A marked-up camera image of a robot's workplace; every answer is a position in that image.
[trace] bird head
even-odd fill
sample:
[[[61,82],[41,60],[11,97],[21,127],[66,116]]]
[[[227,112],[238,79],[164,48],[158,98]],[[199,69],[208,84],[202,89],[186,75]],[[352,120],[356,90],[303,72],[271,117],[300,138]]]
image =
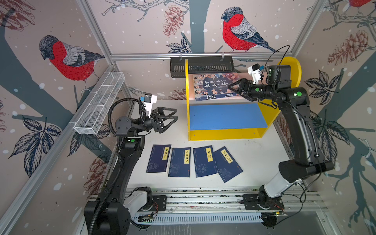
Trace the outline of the bird head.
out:
[[[221,20],[224,20],[226,23],[228,23],[233,16],[238,14],[243,14],[243,11],[240,9],[240,7],[233,6],[227,8],[222,14]]]
[[[57,43],[59,40],[51,35],[47,35],[39,42],[39,50],[41,50],[41,55],[43,59],[55,59],[53,55],[53,45]]]

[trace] white table surface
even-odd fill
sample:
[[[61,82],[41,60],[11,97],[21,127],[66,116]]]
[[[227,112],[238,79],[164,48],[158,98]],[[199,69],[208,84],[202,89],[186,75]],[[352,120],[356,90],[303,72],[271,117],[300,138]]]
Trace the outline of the white table surface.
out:
[[[226,189],[236,187],[259,187],[273,178],[278,171],[278,164],[288,160],[286,151],[272,125],[261,139],[232,139],[210,141],[188,141],[188,127],[185,100],[158,100],[156,107],[176,108],[177,120],[166,132],[152,132],[145,137],[143,153],[136,163],[127,188],[132,190],[140,186],[151,188],[177,189]],[[138,118],[138,107],[134,108],[132,118]],[[235,117],[233,121],[247,121],[246,117]],[[190,178],[168,177],[164,173],[146,173],[147,164],[153,144],[171,144],[174,147],[213,146],[216,151],[226,146],[243,172],[224,183],[219,174],[196,178],[193,152],[191,150]]]

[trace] white dot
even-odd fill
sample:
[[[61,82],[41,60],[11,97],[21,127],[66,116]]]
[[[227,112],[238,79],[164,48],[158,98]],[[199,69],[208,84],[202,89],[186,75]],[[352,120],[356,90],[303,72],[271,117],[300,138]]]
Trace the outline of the white dot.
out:
[[[58,184],[56,184],[56,185],[53,187],[53,190],[58,191],[58,190],[60,190],[60,188],[61,188],[61,183],[58,183]]]

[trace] yellow title label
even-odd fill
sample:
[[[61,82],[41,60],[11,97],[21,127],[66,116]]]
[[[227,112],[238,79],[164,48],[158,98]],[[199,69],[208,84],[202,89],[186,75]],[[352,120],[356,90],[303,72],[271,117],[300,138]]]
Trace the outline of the yellow title label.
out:
[[[226,152],[225,149],[222,150],[221,153],[222,153],[223,156],[226,158],[226,160],[227,160],[228,163],[232,163],[232,162],[233,162],[232,158],[231,158],[230,155]]]
[[[212,162],[213,161],[213,155],[212,155],[212,152],[211,152],[211,148],[206,148],[206,155],[208,156],[208,162]]]
[[[167,158],[168,158],[168,150],[169,149],[170,149],[170,147],[165,147],[165,150],[163,152],[162,160],[167,160]]]
[[[190,150],[186,149],[184,154],[184,164],[189,164]]]

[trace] bird wallpaper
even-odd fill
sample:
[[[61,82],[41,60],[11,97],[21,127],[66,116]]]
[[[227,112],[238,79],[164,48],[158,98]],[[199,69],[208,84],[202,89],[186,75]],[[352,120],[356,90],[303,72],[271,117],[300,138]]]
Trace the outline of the bird wallpaper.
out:
[[[274,52],[294,45],[315,2],[88,1],[113,54]],[[0,3],[3,215],[108,65],[75,0]],[[297,56],[315,133],[335,163],[313,189],[342,234],[376,234],[375,7],[370,0],[328,0]],[[235,59],[234,67],[241,73],[264,62]],[[170,76],[168,60],[117,65],[136,98],[152,93],[160,100],[186,99],[185,80]],[[113,117],[128,108],[122,104]],[[286,121],[279,117],[276,124],[293,149]],[[103,186],[115,143],[106,121],[96,136],[71,136],[11,233],[74,233],[83,205]]]

